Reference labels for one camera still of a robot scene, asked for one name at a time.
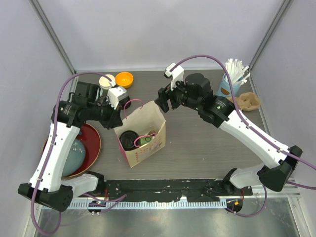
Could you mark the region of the kraft pink paper bag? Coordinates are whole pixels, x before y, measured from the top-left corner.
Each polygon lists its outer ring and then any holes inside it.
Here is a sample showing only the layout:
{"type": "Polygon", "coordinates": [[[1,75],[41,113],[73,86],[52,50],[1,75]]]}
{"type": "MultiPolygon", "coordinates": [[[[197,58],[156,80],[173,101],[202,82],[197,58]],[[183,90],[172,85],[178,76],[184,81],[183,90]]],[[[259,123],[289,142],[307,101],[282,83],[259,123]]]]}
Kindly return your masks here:
{"type": "Polygon", "coordinates": [[[130,115],[124,114],[123,126],[114,129],[118,139],[118,146],[122,155],[126,158],[130,167],[138,165],[152,154],[162,149],[166,144],[166,121],[158,105],[154,101],[143,104],[135,109],[130,115]],[[144,135],[155,135],[155,138],[137,149],[125,151],[119,141],[119,137],[127,130],[135,131],[139,137],[144,135]]]}

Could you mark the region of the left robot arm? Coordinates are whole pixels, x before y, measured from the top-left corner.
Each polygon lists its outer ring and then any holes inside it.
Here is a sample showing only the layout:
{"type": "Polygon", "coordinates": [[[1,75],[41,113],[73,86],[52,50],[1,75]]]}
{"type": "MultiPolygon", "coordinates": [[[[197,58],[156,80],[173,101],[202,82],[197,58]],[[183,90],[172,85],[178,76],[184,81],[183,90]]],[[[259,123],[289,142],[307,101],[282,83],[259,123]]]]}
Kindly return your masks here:
{"type": "Polygon", "coordinates": [[[122,126],[120,112],[127,97],[121,86],[105,92],[97,84],[79,82],[68,100],[54,107],[39,165],[29,182],[19,185],[18,194],[59,212],[65,211],[73,198],[85,193],[100,197],[105,191],[102,174],[89,171],[65,180],[63,169],[72,144],[87,121],[98,121],[106,129],[122,126]]]}

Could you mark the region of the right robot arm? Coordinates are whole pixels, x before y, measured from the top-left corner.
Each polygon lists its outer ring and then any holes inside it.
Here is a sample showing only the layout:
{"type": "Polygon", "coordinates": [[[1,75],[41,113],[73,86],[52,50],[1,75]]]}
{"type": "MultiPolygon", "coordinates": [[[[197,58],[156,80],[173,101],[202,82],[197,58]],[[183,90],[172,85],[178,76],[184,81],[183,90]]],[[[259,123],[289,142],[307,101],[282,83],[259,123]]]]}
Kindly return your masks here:
{"type": "Polygon", "coordinates": [[[263,164],[230,170],[223,182],[229,195],[253,185],[280,192],[297,165],[291,156],[302,155],[298,146],[288,147],[273,139],[238,112],[227,98],[214,95],[209,79],[202,74],[190,74],[184,81],[177,81],[175,88],[161,88],[155,103],[165,113],[180,105],[197,111],[203,121],[231,134],[261,159],[263,164]]]}

